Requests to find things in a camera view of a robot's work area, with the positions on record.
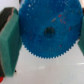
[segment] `green block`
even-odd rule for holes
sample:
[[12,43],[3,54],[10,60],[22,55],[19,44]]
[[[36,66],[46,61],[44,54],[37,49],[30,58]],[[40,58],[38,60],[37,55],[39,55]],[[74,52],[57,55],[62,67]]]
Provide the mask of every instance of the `green block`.
[[13,76],[21,45],[19,16],[14,9],[11,19],[0,32],[1,62],[5,76]]
[[84,55],[84,16],[83,16],[83,22],[82,22],[81,36],[80,36],[80,40],[78,42],[78,45]]

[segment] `blue gear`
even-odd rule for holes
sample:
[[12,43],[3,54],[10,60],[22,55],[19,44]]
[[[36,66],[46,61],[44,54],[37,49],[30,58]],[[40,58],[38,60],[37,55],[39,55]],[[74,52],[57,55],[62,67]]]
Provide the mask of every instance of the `blue gear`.
[[22,0],[23,44],[41,58],[58,57],[79,38],[83,13],[79,0]]

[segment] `blue toy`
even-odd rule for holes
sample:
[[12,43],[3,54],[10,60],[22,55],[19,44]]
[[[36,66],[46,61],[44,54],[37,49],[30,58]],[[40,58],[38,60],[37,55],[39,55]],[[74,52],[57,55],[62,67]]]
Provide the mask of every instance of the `blue toy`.
[[41,58],[58,57],[79,38],[82,18],[79,0],[22,0],[19,19],[23,44]]

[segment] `blue plastic part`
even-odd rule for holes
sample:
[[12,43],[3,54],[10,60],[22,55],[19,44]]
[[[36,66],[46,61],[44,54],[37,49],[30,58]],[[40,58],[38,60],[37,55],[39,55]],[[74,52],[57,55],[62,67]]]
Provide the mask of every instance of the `blue plastic part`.
[[79,0],[22,0],[19,19],[23,44],[41,58],[58,57],[79,38],[82,18]]

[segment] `white surface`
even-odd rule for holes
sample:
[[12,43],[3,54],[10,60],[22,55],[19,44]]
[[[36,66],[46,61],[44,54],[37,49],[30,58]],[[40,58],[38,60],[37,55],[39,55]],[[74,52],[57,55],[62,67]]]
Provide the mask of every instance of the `white surface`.
[[[19,9],[18,0],[0,0],[0,10],[5,6]],[[16,70],[14,77],[5,77],[2,84],[84,84],[84,57],[77,44],[54,59],[37,58],[22,46]]]

